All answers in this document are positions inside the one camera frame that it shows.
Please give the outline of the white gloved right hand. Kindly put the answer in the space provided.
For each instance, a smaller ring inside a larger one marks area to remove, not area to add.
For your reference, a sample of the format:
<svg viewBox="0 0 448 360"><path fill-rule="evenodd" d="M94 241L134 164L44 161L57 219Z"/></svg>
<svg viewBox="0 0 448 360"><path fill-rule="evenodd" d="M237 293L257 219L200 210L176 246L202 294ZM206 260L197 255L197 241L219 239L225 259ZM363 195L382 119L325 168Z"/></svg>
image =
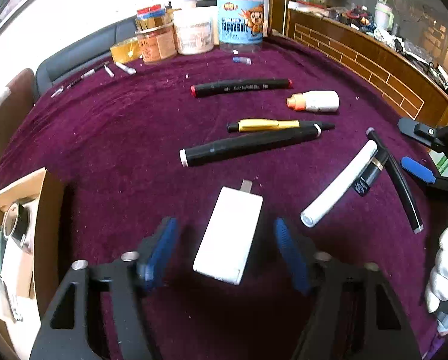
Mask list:
<svg viewBox="0 0 448 360"><path fill-rule="evenodd" d="M425 304L429 313L437 311L441 302L448 301L448 227L440 234L435 264L425 289Z"/></svg>

